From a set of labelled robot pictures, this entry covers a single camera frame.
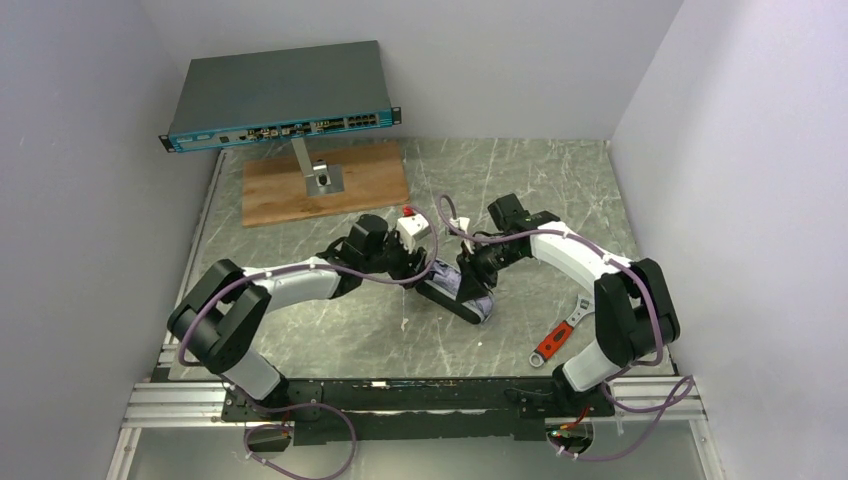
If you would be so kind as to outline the lilac folding umbrella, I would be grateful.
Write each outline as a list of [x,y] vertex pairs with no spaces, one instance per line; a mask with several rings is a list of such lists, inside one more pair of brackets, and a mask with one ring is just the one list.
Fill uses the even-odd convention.
[[485,322],[492,314],[495,301],[492,295],[476,298],[463,303],[457,301],[461,283],[460,271],[441,260],[437,260],[431,268],[429,284],[446,299],[446,309],[471,324]]

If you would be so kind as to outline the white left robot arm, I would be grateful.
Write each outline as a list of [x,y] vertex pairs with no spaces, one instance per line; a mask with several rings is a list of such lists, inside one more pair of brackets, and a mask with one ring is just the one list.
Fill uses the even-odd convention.
[[346,235],[300,262],[254,268],[219,260],[167,321],[179,341],[176,360],[205,368],[263,408],[287,406],[289,380],[252,346],[266,314],[340,298],[365,280],[410,288],[435,262],[419,244],[431,234],[432,223],[422,213],[393,225],[363,214]]

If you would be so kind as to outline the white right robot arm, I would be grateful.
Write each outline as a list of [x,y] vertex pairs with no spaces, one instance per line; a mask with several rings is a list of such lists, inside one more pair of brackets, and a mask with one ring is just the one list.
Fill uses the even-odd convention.
[[613,254],[568,227],[557,215],[531,213],[514,194],[487,208],[497,229],[470,234],[461,217],[441,218],[465,242],[457,263],[458,297],[470,300],[494,289],[500,271],[535,259],[560,271],[592,294],[594,337],[579,353],[557,366],[553,380],[567,399],[597,390],[634,365],[662,362],[667,344],[680,336],[680,324],[660,265],[649,258]]

